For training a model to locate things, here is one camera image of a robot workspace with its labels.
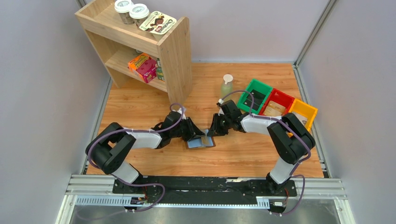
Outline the brown leather card holder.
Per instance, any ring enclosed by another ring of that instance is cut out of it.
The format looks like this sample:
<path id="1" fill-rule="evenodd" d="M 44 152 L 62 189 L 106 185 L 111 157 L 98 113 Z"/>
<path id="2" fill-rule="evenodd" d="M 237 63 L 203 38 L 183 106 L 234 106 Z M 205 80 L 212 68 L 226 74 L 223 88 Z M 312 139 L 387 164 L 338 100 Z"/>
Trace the brown leather card holder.
<path id="1" fill-rule="evenodd" d="M 207 136 L 208 129 L 203 129 L 202 131 L 206 134 L 205 136 Z M 192 139 L 192 140 L 186 142 L 186 147 L 188 149 L 209 148 L 209 147 L 202 146 L 201 138 Z"/>

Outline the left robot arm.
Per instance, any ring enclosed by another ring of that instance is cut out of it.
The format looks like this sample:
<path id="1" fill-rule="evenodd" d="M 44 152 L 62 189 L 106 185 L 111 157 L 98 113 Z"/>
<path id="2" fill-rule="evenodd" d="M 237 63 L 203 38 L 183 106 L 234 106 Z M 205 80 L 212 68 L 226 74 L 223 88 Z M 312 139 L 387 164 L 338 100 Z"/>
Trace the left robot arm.
<path id="1" fill-rule="evenodd" d="M 127 183 L 133 183 L 140 173 L 128 162 L 126 156 L 132 149 L 161 149 L 173 138 L 188 142 L 204 137 L 191 120 L 181 112 L 171 111 L 163 122 L 149 130 L 132 130 L 113 122 L 106 127 L 87 147 L 89 162 L 103 173 L 113 175 Z"/>

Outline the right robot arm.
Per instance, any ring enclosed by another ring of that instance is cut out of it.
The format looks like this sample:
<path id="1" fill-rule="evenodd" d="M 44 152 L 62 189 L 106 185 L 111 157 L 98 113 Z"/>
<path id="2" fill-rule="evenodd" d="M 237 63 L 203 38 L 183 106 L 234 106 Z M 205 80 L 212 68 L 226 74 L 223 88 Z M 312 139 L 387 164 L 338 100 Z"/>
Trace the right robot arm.
<path id="1" fill-rule="evenodd" d="M 302 159 L 311 154 L 316 142 L 310 132 L 293 113 L 268 117 L 249 112 L 242 113 L 232 101 L 219 99 L 219 112 L 213 115 L 208 136 L 225 136 L 230 129 L 241 133 L 259 133 L 269 136 L 279 155 L 267 179 L 275 185 L 286 182 Z"/>

